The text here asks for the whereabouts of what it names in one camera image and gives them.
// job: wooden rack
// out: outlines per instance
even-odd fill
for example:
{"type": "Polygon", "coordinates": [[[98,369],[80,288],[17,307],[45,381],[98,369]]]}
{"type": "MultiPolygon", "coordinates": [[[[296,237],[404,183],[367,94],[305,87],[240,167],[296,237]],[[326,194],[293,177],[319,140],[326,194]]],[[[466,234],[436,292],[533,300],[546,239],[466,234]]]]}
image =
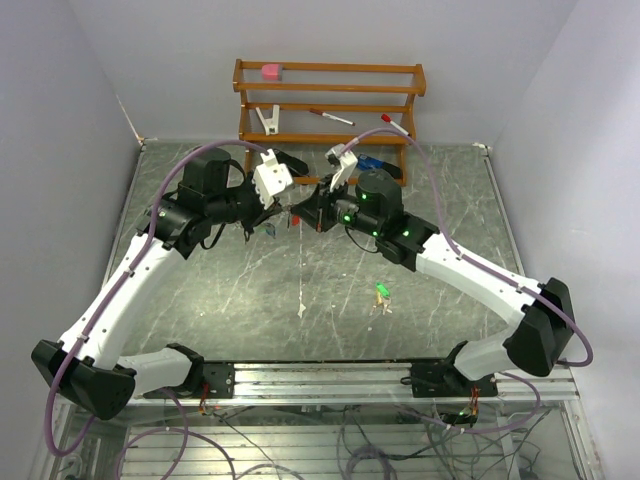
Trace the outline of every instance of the wooden rack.
{"type": "MultiPolygon", "coordinates": [[[[347,143],[353,135],[341,135],[332,133],[278,133],[266,135],[251,131],[249,114],[256,108],[269,109],[273,103],[251,102],[248,92],[251,90],[284,90],[306,92],[348,92],[348,93],[391,93],[406,94],[403,105],[360,105],[354,104],[330,104],[330,103],[278,103],[280,110],[308,111],[311,108],[332,112],[365,112],[375,113],[379,117],[382,113],[401,113],[400,125],[409,132],[412,138],[416,138],[416,128],[413,120],[413,102],[416,95],[422,97],[427,90],[427,82],[421,64],[416,65],[360,65],[352,63],[298,63],[280,62],[286,75],[287,70],[312,71],[312,72],[359,72],[359,73],[388,73],[410,74],[411,85],[351,85],[351,84],[321,84],[321,83],[286,83],[286,82],[245,82],[244,70],[260,70],[264,65],[278,62],[246,62],[236,60],[233,72],[233,90],[240,92],[240,127],[238,137],[255,143],[299,143],[299,144],[339,144],[347,143]]],[[[407,168],[405,162],[405,150],[407,140],[395,135],[374,135],[365,138],[363,145],[389,145],[396,149],[397,165],[402,170],[402,178],[398,183],[402,186],[407,183],[407,168]]],[[[245,156],[245,170],[253,168],[253,155],[248,151],[245,156]]],[[[296,183],[315,184],[319,177],[296,177],[296,183]]],[[[356,178],[349,179],[350,184],[355,184],[356,178]]]]}

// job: gray marble tabletop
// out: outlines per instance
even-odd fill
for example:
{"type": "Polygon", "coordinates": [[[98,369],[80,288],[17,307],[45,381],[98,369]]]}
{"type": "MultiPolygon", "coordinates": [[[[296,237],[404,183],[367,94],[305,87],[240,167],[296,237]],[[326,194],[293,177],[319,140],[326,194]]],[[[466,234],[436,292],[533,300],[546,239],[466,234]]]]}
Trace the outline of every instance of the gray marble tabletop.
{"type": "MultiPolygon", "coordinates": [[[[170,168],[193,144],[153,142],[139,174],[117,239],[115,268],[135,223],[170,168]]],[[[282,150],[328,172],[320,147],[282,150]]],[[[504,218],[482,157],[472,146],[425,147],[441,187],[454,238],[500,266],[516,261],[504,218]]],[[[243,161],[242,148],[229,147],[243,161]]],[[[359,148],[385,159],[382,147],[359,148]]],[[[436,223],[433,194],[417,152],[408,155],[405,209],[436,223]]],[[[297,187],[282,203],[300,201],[313,187],[297,187]]],[[[258,232],[245,244],[240,228],[227,228],[210,251],[198,248],[150,299],[125,355],[179,342],[208,360],[327,360],[443,356],[462,340],[486,337],[505,324],[486,307],[434,278],[392,265],[358,249],[341,228],[325,234],[285,215],[271,219],[276,238],[258,232]],[[391,292],[392,313],[377,310],[375,284],[391,292]]],[[[373,241],[355,234],[363,246],[373,241]]]]}

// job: white wall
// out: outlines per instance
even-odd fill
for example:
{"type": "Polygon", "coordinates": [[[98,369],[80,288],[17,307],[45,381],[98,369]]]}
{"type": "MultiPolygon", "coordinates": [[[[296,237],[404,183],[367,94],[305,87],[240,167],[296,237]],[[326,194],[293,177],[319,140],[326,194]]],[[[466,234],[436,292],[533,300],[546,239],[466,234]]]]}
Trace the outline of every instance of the white wall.
{"type": "Polygon", "coordinates": [[[422,63],[421,140],[492,143],[576,0],[70,0],[145,137],[238,133],[236,58],[422,63]]]}
{"type": "Polygon", "coordinates": [[[2,478],[27,477],[47,392],[31,350],[95,296],[137,148],[67,2],[1,2],[2,478]]]}
{"type": "Polygon", "coordinates": [[[594,345],[575,375],[611,479],[638,477],[638,25],[636,0],[580,0],[494,155],[528,273],[568,283],[594,345]]]}

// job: wire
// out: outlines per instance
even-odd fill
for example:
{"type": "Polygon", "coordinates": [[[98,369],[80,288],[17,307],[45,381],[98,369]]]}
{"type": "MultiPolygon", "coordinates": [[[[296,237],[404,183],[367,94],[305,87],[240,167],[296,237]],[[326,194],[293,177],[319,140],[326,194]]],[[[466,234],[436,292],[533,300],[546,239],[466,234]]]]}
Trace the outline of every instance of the wire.
{"type": "Polygon", "coordinates": [[[220,225],[220,228],[218,228],[218,231],[216,232],[216,236],[213,237],[213,240],[211,241],[211,245],[209,245],[208,247],[204,244],[204,239],[200,241],[200,246],[202,247],[203,250],[211,250],[213,247],[216,246],[216,243],[218,243],[218,240],[220,240],[220,237],[222,236],[222,232],[224,232],[224,227],[226,226],[226,223],[223,223],[222,225],[220,225]]]}
{"type": "Polygon", "coordinates": [[[236,480],[240,480],[242,477],[249,475],[251,472],[254,472],[260,468],[274,468],[276,473],[278,473],[278,478],[280,478],[280,470],[282,470],[285,473],[288,473],[289,475],[296,477],[298,480],[305,480],[304,477],[302,475],[300,475],[298,472],[296,472],[295,470],[291,470],[290,468],[287,467],[283,467],[282,465],[277,465],[275,463],[261,463],[259,465],[254,465],[251,468],[246,469],[244,472],[242,472],[240,475],[238,475],[236,477],[236,480]]]}
{"type": "Polygon", "coordinates": [[[473,479],[473,477],[475,476],[473,474],[473,467],[476,466],[476,463],[478,463],[480,461],[480,444],[478,443],[478,437],[476,437],[475,435],[471,437],[473,439],[473,443],[476,446],[476,451],[478,452],[477,454],[477,460],[475,462],[471,462],[471,467],[469,468],[471,470],[471,478],[473,479]]]}
{"type": "MultiPolygon", "coordinates": [[[[182,424],[184,425],[184,427],[181,429],[181,433],[184,435],[184,437],[182,439],[182,445],[180,446],[180,451],[178,452],[178,455],[176,456],[176,458],[173,460],[173,463],[169,467],[169,470],[167,470],[167,472],[160,479],[160,480],[166,480],[167,478],[169,478],[171,476],[173,471],[178,466],[178,463],[182,459],[182,455],[184,455],[184,451],[187,448],[187,441],[189,440],[189,433],[190,432],[189,432],[189,421],[187,420],[187,412],[185,411],[185,409],[182,406],[182,404],[178,401],[178,398],[169,389],[161,388],[160,391],[162,393],[164,393],[167,397],[169,397],[171,400],[173,400],[173,403],[176,404],[176,407],[178,407],[178,411],[180,412],[180,416],[182,417],[182,424]]],[[[136,435],[133,438],[133,440],[128,442],[124,446],[124,448],[122,450],[120,450],[120,453],[118,454],[118,457],[116,458],[116,467],[115,467],[115,472],[114,472],[115,480],[118,480],[120,478],[120,476],[122,475],[122,462],[124,460],[125,454],[127,453],[127,449],[129,447],[131,447],[134,443],[136,443],[138,440],[140,440],[141,438],[146,437],[147,435],[151,435],[152,433],[156,433],[158,431],[163,431],[163,430],[166,431],[166,430],[169,430],[169,429],[166,428],[166,427],[158,427],[158,429],[152,429],[152,430],[149,430],[147,432],[143,432],[140,435],[136,435]]]]}
{"type": "Polygon", "coordinates": [[[535,387],[535,385],[533,385],[533,383],[531,383],[526,378],[522,378],[522,377],[520,377],[518,375],[515,375],[513,373],[510,373],[510,372],[502,372],[502,375],[504,375],[506,377],[513,378],[514,380],[518,380],[518,381],[524,383],[527,387],[529,387],[531,389],[531,391],[533,392],[533,394],[536,397],[536,401],[534,403],[534,406],[533,406],[533,409],[531,410],[531,412],[526,414],[522,419],[516,420],[515,422],[509,423],[507,425],[503,425],[503,426],[500,426],[500,427],[481,428],[481,429],[477,429],[477,428],[461,428],[461,427],[456,427],[456,426],[449,425],[448,423],[443,422],[439,418],[430,417],[428,415],[420,413],[420,412],[418,412],[416,410],[413,410],[411,407],[407,407],[407,406],[404,406],[404,405],[396,405],[395,408],[400,412],[406,413],[407,415],[411,415],[411,416],[414,416],[416,418],[420,418],[420,419],[422,419],[424,421],[427,421],[429,423],[432,423],[434,425],[439,425],[441,427],[447,428],[448,430],[452,430],[454,432],[464,433],[464,434],[468,434],[468,435],[488,435],[488,434],[491,434],[491,433],[512,431],[512,430],[514,430],[514,429],[516,429],[518,427],[521,427],[524,424],[526,424],[529,420],[531,420],[538,413],[538,410],[540,409],[540,406],[542,404],[542,399],[540,397],[540,392],[535,387]]]}
{"type": "Polygon", "coordinates": [[[239,412],[234,413],[233,415],[229,415],[228,417],[225,417],[224,415],[220,415],[221,417],[223,417],[225,420],[231,420],[232,418],[237,417],[238,415],[242,415],[244,412],[248,412],[249,410],[253,410],[254,406],[249,406],[249,407],[245,407],[242,410],[240,410],[239,412]]]}
{"type": "Polygon", "coordinates": [[[344,477],[348,480],[351,479],[351,474],[355,470],[358,463],[362,460],[375,459],[380,462],[382,465],[382,472],[384,474],[384,480],[391,480],[391,476],[397,480],[398,474],[396,473],[395,468],[389,463],[387,455],[384,451],[375,445],[365,445],[363,447],[358,448],[352,455],[349,461],[347,462],[347,470],[345,472],[344,477]]]}
{"type": "MultiPolygon", "coordinates": [[[[444,436],[441,439],[442,442],[446,441],[448,433],[449,432],[446,432],[444,434],[444,436]]],[[[440,453],[440,451],[434,445],[435,442],[433,441],[433,436],[431,435],[431,426],[430,425],[427,425],[427,438],[429,439],[429,443],[431,443],[431,445],[433,446],[433,451],[435,452],[436,456],[438,457],[438,460],[440,460],[440,463],[444,466],[444,468],[447,470],[447,472],[449,472],[449,475],[451,475],[451,478],[455,480],[456,476],[453,474],[453,471],[451,470],[451,467],[449,466],[447,461],[444,459],[444,456],[442,455],[442,453],[440,453]]]]}
{"type": "Polygon", "coordinates": [[[488,273],[489,275],[492,275],[493,277],[495,277],[495,278],[497,278],[499,280],[502,280],[506,284],[518,289],[518,291],[521,291],[521,292],[526,293],[527,295],[533,297],[534,299],[536,299],[537,301],[542,303],[545,307],[550,309],[554,314],[559,316],[567,324],[567,326],[569,328],[571,328],[571,330],[578,336],[578,338],[580,339],[580,341],[584,345],[584,348],[585,348],[585,350],[587,352],[587,356],[586,356],[585,360],[582,360],[582,361],[579,361],[579,362],[575,362],[575,361],[571,361],[570,362],[570,361],[560,360],[560,361],[558,361],[559,364],[568,365],[568,366],[571,366],[571,367],[586,367],[586,366],[590,365],[593,362],[593,347],[591,346],[591,343],[589,343],[589,340],[587,339],[586,335],[576,325],[576,323],[573,321],[573,319],[571,317],[569,317],[569,315],[564,313],[555,304],[553,304],[551,301],[547,300],[545,297],[543,297],[539,293],[534,292],[533,290],[531,290],[528,287],[520,286],[518,284],[518,282],[516,280],[514,280],[513,278],[510,278],[510,277],[508,277],[508,276],[506,276],[506,275],[494,270],[493,268],[489,267],[488,265],[485,265],[484,263],[476,260],[475,258],[472,258],[469,255],[464,254],[464,253],[461,252],[461,250],[458,247],[458,245],[456,245],[456,243],[453,241],[453,238],[451,238],[451,234],[449,233],[449,229],[447,227],[447,224],[444,221],[444,210],[442,208],[442,203],[441,203],[441,199],[440,199],[440,189],[438,188],[438,183],[437,183],[437,180],[436,180],[435,170],[433,168],[433,165],[431,165],[429,157],[427,156],[426,153],[424,153],[424,150],[422,150],[422,147],[420,147],[418,142],[416,142],[409,135],[405,135],[404,133],[400,132],[399,130],[396,130],[395,128],[384,128],[384,127],[383,128],[374,128],[374,129],[369,130],[367,132],[361,133],[360,135],[358,135],[357,137],[355,137],[351,141],[349,141],[344,146],[344,148],[342,149],[340,154],[342,155],[342,154],[350,151],[356,144],[360,143],[360,141],[362,141],[364,138],[369,137],[371,135],[378,134],[378,133],[392,133],[394,135],[402,137],[402,138],[406,139],[407,141],[409,141],[409,143],[411,143],[411,145],[413,145],[418,150],[418,153],[422,157],[422,160],[424,160],[424,164],[425,164],[425,166],[427,168],[427,173],[428,173],[428,177],[429,177],[429,183],[431,184],[431,189],[433,191],[433,196],[434,196],[435,205],[436,205],[436,215],[438,216],[438,226],[440,227],[440,232],[442,232],[442,236],[445,238],[446,242],[449,244],[449,247],[451,248],[451,250],[459,258],[462,258],[463,260],[465,260],[466,262],[470,263],[471,265],[477,267],[478,269],[482,270],[483,272],[488,273]]]}
{"type": "Polygon", "coordinates": [[[520,445],[518,445],[518,447],[513,451],[513,453],[511,455],[513,455],[513,457],[511,458],[511,465],[509,465],[509,471],[507,472],[507,478],[509,478],[509,476],[511,475],[511,469],[513,468],[513,464],[516,461],[516,454],[520,451],[520,449],[522,448],[522,446],[524,445],[524,442],[527,438],[529,438],[529,435],[531,435],[531,432],[533,432],[533,429],[536,428],[536,426],[542,421],[544,420],[547,415],[549,415],[551,413],[551,410],[547,410],[546,412],[544,412],[542,415],[540,415],[540,418],[538,418],[538,420],[536,420],[536,423],[534,423],[531,428],[529,429],[529,431],[524,435],[524,437],[522,437],[522,442],[520,443],[520,445]]]}
{"type": "Polygon", "coordinates": [[[227,426],[232,429],[234,432],[236,432],[238,435],[240,435],[242,438],[244,438],[247,442],[249,442],[251,445],[253,445],[254,447],[256,447],[258,450],[260,450],[260,453],[262,453],[262,455],[265,456],[265,458],[267,460],[269,460],[271,462],[271,465],[275,470],[276,470],[276,474],[278,475],[278,479],[282,480],[282,477],[280,477],[280,471],[278,470],[277,466],[276,466],[276,462],[273,461],[273,458],[271,458],[267,452],[265,452],[260,445],[258,445],[257,443],[255,443],[253,440],[251,440],[248,436],[246,436],[244,433],[242,433],[240,430],[238,430],[236,427],[234,427],[233,425],[231,425],[226,418],[221,417],[220,415],[217,414],[213,414],[214,417],[216,417],[218,420],[224,422],[227,424],[227,426]]]}
{"type": "MultiPolygon", "coordinates": [[[[355,425],[358,428],[358,430],[360,430],[360,433],[362,434],[362,437],[364,438],[365,442],[367,442],[368,445],[373,445],[373,443],[371,443],[371,441],[369,440],[369,437],[367,437],[367,434],[364,432],[364,429],[360,425],[360,422],[358,422],[358,419],[355,417],[355,415],[352,415],[351,419],[355,423],[355,425]]],[[[344,448],[347,450],[347,452],[349,452],[350,454],[353,455],[353,452],[347,446],[347,441],[345,439],[344,430],[342,430],[341,433],[342,433],[342,443],[344,444],[344,448]]],[[[413,458],[429,458],[430,455],[421,455],[421,453],[424,453],[427,450],[431,450],[432,448],[433,448],[433,445],[427,445],[426,447],[422,447],[422,448],[416,450],[415,452],[409,453],[407,455],[385,453],[384,456],[386,458],[388,458],[389,460],[392,460],[394,462],[402,462],[404,460],[411,460],[413,458]]]]}
{"type": "Polygon", "coordinates": [[[421,383],[421,384],[426,385],[426,386],[431,387],[431,388],[440,388],[441,387],[441,385],[439,385],[437,383],[428,382],[427,380],[423,380],[423,379],[418,378],[418,377],[412,377],[410,375],[407,375],[406,377],[402,377],[400,379],[400,383],[402,385],[411,386],[412,382],[418,382],[418,383],[421,383]]]}
{"type": "Polygon", "coordinates": [[[345,233],[347,234],[347,237],[349,237],[349,239],[353,242],[353,244],[354,244],[356,247],[358,247],[360,250],[363,250],[363,251],[365,251],[365,252],[367,252],[367,253],[378,253],[378,251],[379,251],[379,250],[377,250],[377,249],[376,249],[376,250],[367,250],[366,248],[364,248],[363,246],[361,246],[361,245],[360,245],[358,242],[356,242],[356,240],[351,236],[351,233],[349,232],[349,230],[350,230],[350,229],[349,229],[349,228],[347,228],[347,227],[346,227],[346,225],[345,225],[345,227],[344,227],[344,231],[345,231],[345,233]]]}
{"type": "MultiPolygon", "coordinates": [[[[196,432],[192,432],[192,431],[187,431],[184,428],[177,428],[177,427],[156,427],[156,428],[152,428],[150,430],[147,430],[146,432],[143,432],[139,435],[136,435],[132,440],[130,440],[122,449],[122,451],[120,452],[120,455],[122,455],[124,457],[124,452],[133,446],[134,443],[136,443],[138,440],[140,440],[141,438],[147,437],[149,435],[154,435],[156,433],[160,433],[160,432],[173,432],[173,433],[187,433],[190,437],[194,437],[197,438],[199,440],[202,440],[204,442],[209,443],[211,446],[215,447],[220,453],[222,453],[222,455],[224,456],[225,460],[227,461],[227,464],[229,465],[229,468],[231,469],[231,478],[235,479],[236,478],[236,470],[235,467],[233,466],[233,460],[231,459],[231,457],[229,456],[229,454],[227,453],[227,451],[222,448],[218,443],[216,443],[214,440],[211,440],[209,437],[205,437],[204,435],[201,435],[199,433],[196,432]]],[[[120,455],[118,455],[118,469],[120,468],[120,463],[122,462],[123,458],[120,457],[120,455]]]]}

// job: pink block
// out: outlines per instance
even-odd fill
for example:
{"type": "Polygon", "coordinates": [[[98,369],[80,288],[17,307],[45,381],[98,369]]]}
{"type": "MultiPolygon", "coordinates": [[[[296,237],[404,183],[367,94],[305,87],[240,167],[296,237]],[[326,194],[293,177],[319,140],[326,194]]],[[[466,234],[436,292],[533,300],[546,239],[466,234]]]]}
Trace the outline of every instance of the pink block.
{"type": "Polygon", "coordinates": [[[263,80],[282,80],[282,65],[270,63],[262,67],[263,80]]]}

